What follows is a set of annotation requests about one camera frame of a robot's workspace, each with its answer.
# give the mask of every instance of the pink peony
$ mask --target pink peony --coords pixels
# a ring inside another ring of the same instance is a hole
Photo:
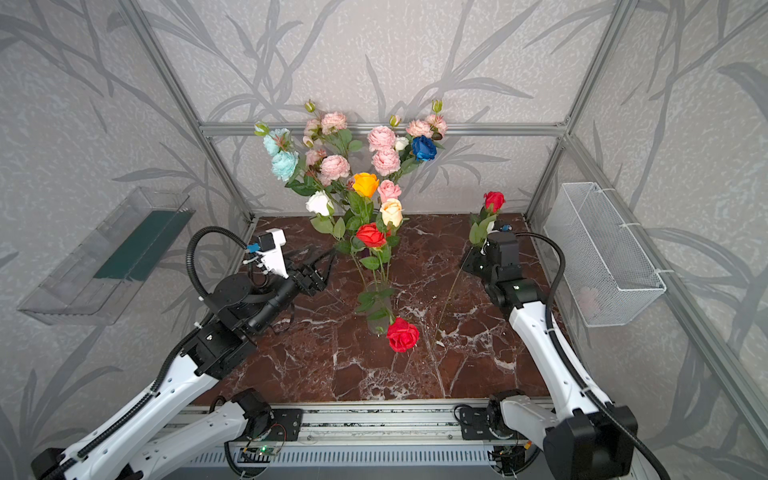
[[[312,134],[317,133],[318,128],[320,128],[320,120],[310,118],[310,120],[306,122],[306,127],[304,127],[304,136],[311,138]]]
[[[429,115],[427,118],[427,123],[433,127],[437,128],[437,132],[441,134],[442,136],[445,136],[445,132],[448,131],[448,124],[446,124],[445,120],[443,119],[442,115]]]
[[[406,131],[411,134],[411,137],[427,137],[432,138],[432,127],[423,120],[414,120],[408,124]]]
[[[382,197],[382,204],[386,203],[388,200],[396,199],[401,193],[402,190],[400,190],[400,187],[395,185],[395,182],[391,180],[384,180],[382,184],[379,185],[379,195]]]
[[[349,162],[341,155],[331,155],[320,165],[320,174],[328,181],[328,185],[331,181],[341,177],[347,178],[349,176]]]
[[[389,127],[376,127],[368,134],[370,151],[392,150],[395,144],[395,132]]]
[[[373,167],[379,175],[389,175],[400,169],[400,157],[393,149],[379,150],[373,155]]]
[[[317,162],[325,158],[326,155],[327,155],[326,151],[322,148],[317,148],[315,150],[310,150],[306,152],[306,166],[311,167],[312,165],[316,164]]]
[[[323,115],[323,120],[320,124],[323,126],[323,135],[328,135],[335,131],[344,130],[346,128],[346,117],[344,114],[334,111]]]

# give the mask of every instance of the wire mesh basket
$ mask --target wire mesh basket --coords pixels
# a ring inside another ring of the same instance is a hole
[[[596,183],[562,184],[544,232],[565,254],[565,282],[587,326],[626,325],[667,290]]]

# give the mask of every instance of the gray wall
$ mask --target gray wall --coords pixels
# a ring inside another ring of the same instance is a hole
[[[662,4],[633,13],[574,131],[768,392],[768,3]],[[583,180],[566,155],[537,230],[558,185]],[[568,290],[559,294],[593,377],[633,409],[673,478],[768,478],[764,452],[663,298],[627,326],[585,329]]]
[[[156,374],[202,314],[190,233],[245,223],[113,2],[0,3],[0,477],[102,423]],[[113,326],[46,326],[16,306],[136,186],[197,210]],[[233,257],[206,239],[204,282]]]
[[[306,121],[302,104],[350,121],[413,119],[443,98],[451,122],[559,122],[614,0],[141,0],[201,119]],[[258,139],[218,147],[252,208],[306,214],[270,173]],[[474,210],[488,190],[522,212],[550,137],[453,137],[406,180],[407,212]],[[371,169],[367,149],[356,171]]]

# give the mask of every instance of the marble tabletop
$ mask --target marble tabletop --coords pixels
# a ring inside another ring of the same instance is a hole
[[[396,315],[419,328],[416,346],[395,353],[385,336],[368,331],[355,314],[361,279],[354,263],[339,256],[329,287],[314,297],[299,296],[296,314],[281,316],[275,331],[259,338],[258,351],[212,390],[196,400],[230,398],[246,388],[268,402],[334,402],[366,399],[484,398],[519,388],[546,396],[547,388],[520,337],[488,300],[480,281],[460,273],[445,314],[437,324],[459,261],[468,246],[468,215],[409,215],[400,230],[390,280]],[[502,214],[502,223],[527,230],[520,214]],[[257,232],[282,228],[284,250],[322,249],[333,238],[317,233],[307,217],[263,217]],[[524,274],[548,292],[544,271],[530,238],[521,238]],[[435,343],[439,339],[444,345]]]

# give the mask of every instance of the red rose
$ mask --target red rose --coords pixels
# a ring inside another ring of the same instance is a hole
[[[410,323],[397,317],[395,322],[389,326],[386,337],[389,339],[389,346],[393,350],[403,353],[416,345],[416,341],[419,340],[419,331]]]
[[[376,228],[376,223],[363,225],[357,230],[355,237],[358,237],[366,247],[370,248],[383,247],[386,243],[384,233],[379,232],[379,229]]]
[[[502,192],[488,192],[485,195],[485,209],[495,214],[504,204],[504,194]]]

